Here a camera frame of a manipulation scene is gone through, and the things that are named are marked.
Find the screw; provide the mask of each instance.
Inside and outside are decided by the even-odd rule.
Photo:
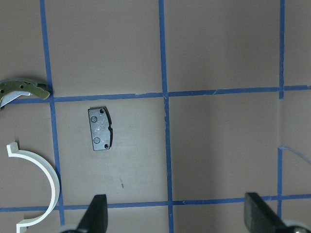
[[[95,143],[95,144],[98,144],[98,143],[100,143],[100,138],[99,137],[95,137],[94,139],[93,139],[93,142]]]
[[[92,116],[92,117],[91,117],[91,122],[95,123],[96,121],[97,121],[97,117]]]

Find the white curved piece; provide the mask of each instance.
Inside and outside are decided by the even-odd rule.
[[[17,157],[21,159],[26,159],[36,164],[47,176],[50,182],[50,185],[51,185],[51,193],[52,193],[51,202],[46,212],[39,217],[35,217],[31,219],[24,219],[18,224],[16,224],[16,233],[24,233],[27,230],[27,227],[33,226],[41,222],[54,209],[59,198],[59,190],[60,190],[59,180],[58,180],[58,177],[57,177],[57,174],[54,168],[49,164],[48,161],[46,161],[41,156],[30,151],[19,150],[16,142],[12,142],[8,144],[6,148],[8,150],[9,157]]]

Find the small black mark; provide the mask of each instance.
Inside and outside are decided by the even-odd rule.
[[[121,177],[120,177],[120,181],[121,181],[122,188],[124,188],[123,181],[122,181]]]

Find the blue tape grid line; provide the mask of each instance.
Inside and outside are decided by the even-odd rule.
[[[277,215],[282,217],[283,149],[277,149]]]
[[[40,15],[41,15],[41,27],[42,27],[42,39],[43,39],[43,49],[44,49],[44,59],[45,59],[45,68],[47,74],[47,83],[50,90],[53,90],[52,85],[52,73],[51,73],[51,63],[50,63],[50,52],[49,52],[49,41],[48,41],[48,30],[46,22],[46,13],[45,13],[45,2],[40,0]],[[53,94],[49,98],[50,109],[51,109],[51,124],[52,124],[52,139],[53,139],[53,148],[54,148],[54,161],[55,161],[55,170],[60,181],[60,195],[58,199],[58,210],[60,224],[65,224],[65,214],[64,214],[64,201],[61,185],[61,171],[60,171],[60,161],[59,161],[59,151],[58,151],[58,141],[57,141],[57,129],[56,129],[56,113],[55,113],[55,103]]]
[[[271,200],[300,200],[311,199],[311,194],[287,195],[287,196],[262,196],[264,201]],[[108,204],[109,209],[113,208],[133,208],[133,207],[152,207],[152,206],[177,206],[177,205],[215,205],[242,203],[244,198],[228,198],[228,199],[211,199],[211,200],[174,200],[174,201],[153,201],[153,202],[133,202],[133,203],[115,203]],[[8,207],[0,208],[0,212],[19,212],[19,211],[45,211],[47,206],[32,207]],[[86,210],[88,205],[65,205],[65,210]],[[59,206],[55,206],[54,210],[59,210]]]
[[[167,88],[166,73],[166,53],[165,53],[165,19],[164,19],[164,0],[159,0],[159,27],[160,27],[160,51],[161,51],[161,74],[162,74],[162,94],[164,98],[165,111],[165,145],[166,145],[166,170],[167,170],[167,196],[168,196],[168,218],[169,231],[174,233],[173,218],[173,185],[172,185],[172,162],[171,162],[171,136],[170,136],[170,104]]]
[[[279,47],[279,99],[284,99],[284,33],[285,33],[285,0],[280,0],[280,47]]]
[[[308,85],[284,86],[284,91],[304,91],[311,90]],[[199,90],[199,91],[174,91],[167,92],[168,97],[185,97],[185,96],[205,96],[205,95],[224,95],[224,94],[241,94],[241,93],[263,93],[263,92],[279,92],[280,87],[250,87],[250,88],[233,88],[233,89],[217,89],[217,90]],[[124,100],[124,99],[143,99],[143,98],[167,98],[165,93],[145,93],[145,94],[111,94],[111,95],[94,95],[94,96],[69,96],[69,97],[53,97],[54,102],[74,102],[74,101],[92,101],[92,100]],[[50,99],[42,100],[33,99],[16,99],[9,104],[24,103],[49,103]]]

